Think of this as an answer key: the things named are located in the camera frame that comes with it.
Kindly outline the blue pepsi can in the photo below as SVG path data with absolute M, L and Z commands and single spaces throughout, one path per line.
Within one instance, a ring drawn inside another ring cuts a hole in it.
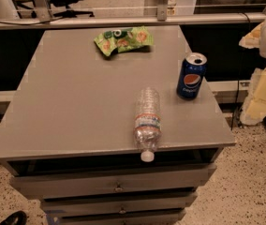
M 207 58 L 203 54 L 191 52 L 186 56 L 182 62 L 176 89 L 180 98 L 194 99 L 197 97 L 206 67 Z

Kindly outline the grey drawer cabinet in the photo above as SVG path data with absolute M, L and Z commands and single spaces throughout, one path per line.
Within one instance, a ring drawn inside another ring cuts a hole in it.
M 233 144 L 229 125 L 207 85 L 193 100 L 177 96 L 187 49 L 180 28 L 155 27 L 152 35 L 149 50 L 106 58 L 94 42 L 94 29 L 45 32 L 0 124 L 0 164 L 11 172 L 11 179 L 210 164 Z M 145 87 L 158 91 L 162 113 L 162 139 L 151 163 L 140 159 L 133 140 L 135 101 Z

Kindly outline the clear plastic water bottle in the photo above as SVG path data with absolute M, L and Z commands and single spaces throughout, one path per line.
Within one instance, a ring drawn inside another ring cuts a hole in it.
M 155 159 L 161 135 L 160 96 L 154 88 L 146 87 L 137 97 L 134 124 L 134 142 L 143 162 Z

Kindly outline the green chip bag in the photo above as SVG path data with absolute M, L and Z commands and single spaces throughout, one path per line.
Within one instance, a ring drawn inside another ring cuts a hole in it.
M 94 39 L 97 47 L 109 57 L 113 52 L 125 53 L 154 44 L 153 35 L 145 26 L 113 29 L 99 34 Z

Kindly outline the grey metal railing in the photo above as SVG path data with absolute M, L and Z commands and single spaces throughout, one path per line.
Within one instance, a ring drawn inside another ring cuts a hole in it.
M 0 30 L 12 29 L 71 29 L 100 27 L 164 26 L 184 24 L 261 23 L 263 13 L 215 13 L 169 16 L 165 21 L 157 17 L 130 18 L 58 18 L 41 22 L 38 19 L 0 20 Z

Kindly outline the middle grey drawer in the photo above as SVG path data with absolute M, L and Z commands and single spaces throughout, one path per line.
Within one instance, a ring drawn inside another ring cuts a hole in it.
M 192 191 L 175 190 L 151 193 L 130 193 L 55 202 L 43 202 L 42 209 L 53 217 L 76 217 L 107 214 L 127 214 L 185 208 L 197 198 Z

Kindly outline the grey drawer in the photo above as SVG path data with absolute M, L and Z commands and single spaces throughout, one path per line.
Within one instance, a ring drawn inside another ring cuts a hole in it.
M 60 217 L 52 225 L 173 225 L 184 216 L 184 209 L 166 209 L 131 212 L 122 215 Z
M 57 199 L 170 188 L 203 186 L 214 163 L 105 172 L 14 177 L 10 184 L 28 199 Z
M 53 217 L 76 217 L 107 214 L 127 214 L 185 208 L 197 198 L 192 191 L 175 190 L 151 193 L 130 193 L 55 202 L 43 202 L 42 209 Z

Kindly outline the top grey drawer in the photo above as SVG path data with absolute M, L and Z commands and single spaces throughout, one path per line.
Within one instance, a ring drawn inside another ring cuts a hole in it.
M 214 163 L 105 172 L 14 177 L 10 184 L 28 199 L 57 199 L 170 188 L 203 186 Z

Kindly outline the bottom grey drawer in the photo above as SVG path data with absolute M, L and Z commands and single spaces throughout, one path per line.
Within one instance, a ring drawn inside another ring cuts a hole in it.
M 52 225 L 173 225 L 184 216 L 184 209 L 166 209 L 131 212 L 122 215 L 60 217 Z

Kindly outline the black shoe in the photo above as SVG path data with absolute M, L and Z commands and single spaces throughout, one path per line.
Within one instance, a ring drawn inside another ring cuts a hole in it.
M 17 211 L 0 222 L 0 225 L 25 225 L 27 215 L 23 211 Z

